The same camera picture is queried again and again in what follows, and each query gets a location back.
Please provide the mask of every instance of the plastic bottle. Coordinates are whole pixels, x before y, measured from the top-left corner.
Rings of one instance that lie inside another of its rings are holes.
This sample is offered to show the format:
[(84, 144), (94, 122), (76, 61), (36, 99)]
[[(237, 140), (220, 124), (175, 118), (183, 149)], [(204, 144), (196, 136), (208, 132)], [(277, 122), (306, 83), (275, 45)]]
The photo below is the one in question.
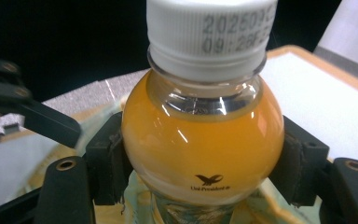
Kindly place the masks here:
[(276, 4), (147, 1), (152, 69), (130, 94), (122, 133), (165, 223), (229, 221), (279, 159), (282, 113), (258, 75)]

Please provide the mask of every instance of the orange liquid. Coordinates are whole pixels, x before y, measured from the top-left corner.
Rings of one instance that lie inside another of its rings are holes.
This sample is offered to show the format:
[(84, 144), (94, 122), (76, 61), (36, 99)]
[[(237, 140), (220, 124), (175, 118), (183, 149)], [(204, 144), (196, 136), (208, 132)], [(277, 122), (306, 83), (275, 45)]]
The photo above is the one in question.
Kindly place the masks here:
[(201, 205), (236, 203), (252, 193), (282, 150), (282, 114), (268, 86), (240, 110), (189, 115), (154, 103), (146, 93), (149, 76), (132, 91), (122, 122), (127, 154), (146, 185)]

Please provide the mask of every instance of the bottle cap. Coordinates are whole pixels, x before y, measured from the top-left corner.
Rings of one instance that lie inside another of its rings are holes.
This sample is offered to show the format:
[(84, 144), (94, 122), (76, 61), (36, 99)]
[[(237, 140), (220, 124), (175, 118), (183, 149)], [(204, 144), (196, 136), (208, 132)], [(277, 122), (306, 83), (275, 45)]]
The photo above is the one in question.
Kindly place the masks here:
[(147, 0), (150, 55), (199, 82), (252, 76), (263, 62), (277, 0)]

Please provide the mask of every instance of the gray surface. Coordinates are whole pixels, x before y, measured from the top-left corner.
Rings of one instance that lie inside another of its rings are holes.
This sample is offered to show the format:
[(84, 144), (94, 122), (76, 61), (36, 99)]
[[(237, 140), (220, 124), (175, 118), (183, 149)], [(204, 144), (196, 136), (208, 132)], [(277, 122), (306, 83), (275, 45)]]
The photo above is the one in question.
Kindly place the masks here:
[(317, 47), (313, 53), (348, 72), (349, 74), (358, 77), (358, 63), (355, 63), (323, 47)]
[[(63, 114), (72, 115), (98, 105), (119, 100), (130, 93), (139, 79), (147, 70), (138, 71), (119, 77), (108, 78), (104, 81), (96, 81), (67, 92), (44, 102), (45, 105), (54, 108)], [(19, 123), (23, 124), (23, 116), (8, 114), (0, 118), (0, 133), (4, 132), (4, 126)]]

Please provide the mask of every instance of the bottle neck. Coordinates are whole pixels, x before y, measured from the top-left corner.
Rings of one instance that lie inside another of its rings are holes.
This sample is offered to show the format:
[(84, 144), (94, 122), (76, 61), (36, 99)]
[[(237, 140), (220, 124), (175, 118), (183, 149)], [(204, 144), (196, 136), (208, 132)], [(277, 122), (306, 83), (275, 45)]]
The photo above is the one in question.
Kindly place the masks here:
[(148, 54), (153, 69), (147, 81), (149, 97), (158, 105), (193, 115), (226, 115), (250, 106), (262, 92), (258, 72), (222, 82), (198, 82), (180, 78), (159, 68)]

